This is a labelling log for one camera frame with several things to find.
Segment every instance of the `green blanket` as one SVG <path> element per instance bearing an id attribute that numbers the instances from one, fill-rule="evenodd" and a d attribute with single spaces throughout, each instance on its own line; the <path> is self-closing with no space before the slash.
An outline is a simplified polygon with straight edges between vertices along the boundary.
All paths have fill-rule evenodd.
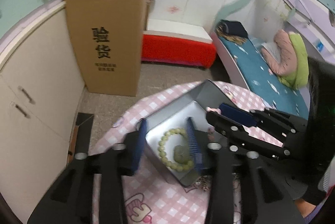
<path id="1" fill-rule="evenodd" d="M 298 61 L 297 69 L 295 72 L 287 76 L 278 76 L 279 81 L 290 87 L 293 90 L 297 90 L 305 86 L 308 82 L 308 62 L 307 62 L 307 51 L 303 39 L 300 34 L 289 34 L 289 37 L 294 48 L 296 58 Z"/>

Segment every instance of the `gray floor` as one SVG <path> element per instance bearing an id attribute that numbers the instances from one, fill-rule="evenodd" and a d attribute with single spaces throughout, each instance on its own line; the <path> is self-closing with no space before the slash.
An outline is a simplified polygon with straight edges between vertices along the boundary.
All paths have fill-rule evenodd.
<path id="1" fill-rule="evenodd" d="M 80 112 L 95 114 L 90 148 L 111 128 L 113 123 L 143 97 L 163 91 L 176 84 L 205 79 L 230 82 L 220 59 L 210 69 L 143 63 L 136 97 L 112 96 L 85 91 Z"/>

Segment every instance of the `black chinese character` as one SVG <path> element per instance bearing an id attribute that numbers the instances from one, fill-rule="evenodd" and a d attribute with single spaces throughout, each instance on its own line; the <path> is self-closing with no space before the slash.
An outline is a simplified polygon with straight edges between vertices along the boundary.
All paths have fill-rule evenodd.
<path id="1" fill-rule="evenodd" d="M 96 50 L 98 51 L 98 58 L 101 59 L 103 57 L 106 57 L 106 58 L 111 58 L 109 56 L 109 52 L 111 51 L 111 49 L 107 46 L 107 45 L 98 45 L 96 47 Z"/>
<path id="2" fill-rule="evenodd" d="M 92 28 L 93 31 L 93 39 L 98 43 L 108 43 L 108 31 L 104 29 L 102 26 L 99 30 L 99 28 Z"/>

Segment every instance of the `round table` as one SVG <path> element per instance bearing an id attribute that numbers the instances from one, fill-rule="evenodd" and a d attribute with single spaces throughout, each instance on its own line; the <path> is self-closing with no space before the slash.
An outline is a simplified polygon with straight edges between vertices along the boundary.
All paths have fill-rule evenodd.
<path id="1" fill-rule="evenodd" d="M 128 109 L 113 127 L 97 142 L 90 154 L 106 151 L 121 142 L 124 135 L 135 130 L 137 122 L 173 99 L 194 88 L 200 82 L 175 85 L 165 91 L 145 97 Z M 266 102 L 244 88 L 225 82 L 215 84 L 241 109 L 264 110 Z M 245 128 L 250 136 L 282 146 L 277 139 L 259 128 Z M 93 224 L 98 224 L 99 176 L 94 181 Z M 129 223 L 204 223 L 209 192 L 196 185 L 183 188 L 177 181 L 168 184 L 143 155 L 133 177 L 123 177 L 124 197 Z M 238 181 L 234 181 L 234 224 L 241 222 L 241 195 Z"/>

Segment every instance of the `blue gripper pad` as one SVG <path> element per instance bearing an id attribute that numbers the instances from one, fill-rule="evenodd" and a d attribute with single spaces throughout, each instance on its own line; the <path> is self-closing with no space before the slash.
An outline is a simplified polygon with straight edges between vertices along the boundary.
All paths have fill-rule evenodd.
<path id="1" fill-rule="evenodd" d="M 133 161 L 131 164 L 131 169 L 133 172 L 136 172 L 138 166 L 140 164 L 141 156 L 143 154 L 144 146 L 145 146 L 145 136 L 147 134 L 147 121 L 146 119 L 142 119 L 140 128 L 138 130 L 138 139 L 135 151 L 133 153 Z"/>
<path id="2" fill-rule="evenodd" d="M 197 143 L 197 140 L 194 135 L 194 124 L 191 117 L 188 117 L 186 120 L 186 133 L 187 133 L 187 142 L 189 147 L 190 156 L 193 158 L 194 167 L 201 174 L 201 170 L 204 168 L 202 161 L 202 153 Z"/>
<path id="3" fill-rule="evenodd" d="M 228 106 L 225 103 L 222 103 L 219 106 L 219 109 L 221 110 L 221 115 L 228 117 L 241 125 L 246 127 L 255 127 L 257 125 L 257 121 L 249 112 Z"/>

